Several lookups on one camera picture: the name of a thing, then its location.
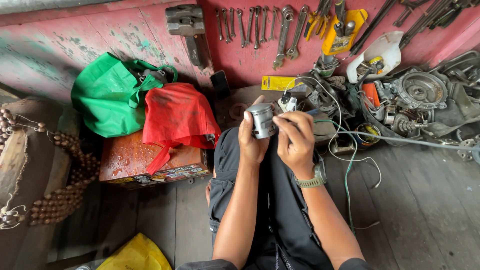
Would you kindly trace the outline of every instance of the green bag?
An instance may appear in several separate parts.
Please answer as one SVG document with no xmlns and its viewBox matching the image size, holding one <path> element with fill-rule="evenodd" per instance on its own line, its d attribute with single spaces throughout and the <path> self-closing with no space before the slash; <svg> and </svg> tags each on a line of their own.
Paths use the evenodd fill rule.
<svg viewBox="0 0 480 270">
<path fill-rule="evenodd" d="M 128 68 L 139 72 L 164 67 L 173 70 L 176 82 L 178 73 L 172 66 L 154 67 L 142 60 L 121 61 L 106 52 L 75 79 L 71 92 L 73 107 L 83 115 L 88 128 L 105 138 L 132 134 L 144 127 L 145 91 L 162 87 L 163 83 L 150 74 L 138 83 Z"/>
</svg>

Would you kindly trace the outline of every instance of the yellow bag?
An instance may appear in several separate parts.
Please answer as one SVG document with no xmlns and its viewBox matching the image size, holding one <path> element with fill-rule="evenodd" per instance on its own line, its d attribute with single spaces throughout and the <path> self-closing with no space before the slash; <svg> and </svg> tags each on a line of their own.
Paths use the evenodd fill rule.
<svg viewBox="0 0 480 270">
<path fill-rule="evenodd" d="M 142 233 L 108 257 L 97 270 L 172 270 L 158 246 Z"/>
</svg>

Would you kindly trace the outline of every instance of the pliers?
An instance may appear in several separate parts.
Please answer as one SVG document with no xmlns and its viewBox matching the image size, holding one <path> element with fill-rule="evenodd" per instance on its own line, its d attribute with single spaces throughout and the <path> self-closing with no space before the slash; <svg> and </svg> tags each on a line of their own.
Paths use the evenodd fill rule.
<svg viewBox="0 0 480 270">
<path fill-rule="evenodd" d="M 320 39 L 323 38 L 325 34 L 325 30 L 328 25 L 328 21 L 330 20 L 330 16 L 328 16 L 328 12 L 330 11 L 330 7 L 332 5 L 331 0 L 321 0 L 318 4 L 317 10 L 315 12 L 310 13 L 310 18 L 308 19 L 307 26 L 305 28 L 305 33 L 303 33 L 303 37 L 306 41 L 310 40 L 312 35 L 312 31 L 317 26 L 315 30 L 315 34 L 320 34 Z"/>
</svg>

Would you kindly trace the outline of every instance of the yellow package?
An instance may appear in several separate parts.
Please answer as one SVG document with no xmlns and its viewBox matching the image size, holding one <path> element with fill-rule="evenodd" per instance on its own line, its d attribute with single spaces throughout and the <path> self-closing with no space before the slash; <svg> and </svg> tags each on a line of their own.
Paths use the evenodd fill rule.
<svg viewBox="0 0 480 270">
<path fill-rule="evenodd" d="M 262 76 L 262 90 L 285 91 L 288 86 L 292 88 L 295 86 L 296 77 L 282 77 L 282 76 Z"/>
<path fill-rule="evenodd" d="M 158 246 L 142 233 L 108 257 L 97 270 L 172 270 Z"/>
<path fill-rule="evenodd" d="M 368 17 L 367 12 L 364 9 L 360 10 L 348 10 L 346 13 L 345 23 L 349 21 L 355 21 L 355 29 L 351 35 L 346 37 L 337 37 L 335 29 L 333 26 L 338 23 L 338 19 L 333 17 L 332 21 L 328 26 L 328 33 L 325 37 L 325 41 L 322 44 L 322 52 L 324 55 L 333 55 L 348 51 L 353 45 L 353 41 L 357 37 L 357 34 L 360 32 L 360 28 Z"/>
</svg>

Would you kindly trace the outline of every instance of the person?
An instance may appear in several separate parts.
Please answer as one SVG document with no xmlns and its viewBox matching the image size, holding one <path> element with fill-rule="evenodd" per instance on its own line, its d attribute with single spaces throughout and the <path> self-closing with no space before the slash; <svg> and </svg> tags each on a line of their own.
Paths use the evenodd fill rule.
<svg viewBox="0 0 480 270">
<path fill-rule="evenodd" d="M 255 102 L 261 103 L 264 96 Z M 178 270 L 371 270 L 331 198 L 328 184 L 300 188 L 315 177 L 313 117 L 273 117 L 276 135 L 252 136 L 252 115 L 218 139 L 214 176 L 206 188 L 213 255 Z"/>
</svg>

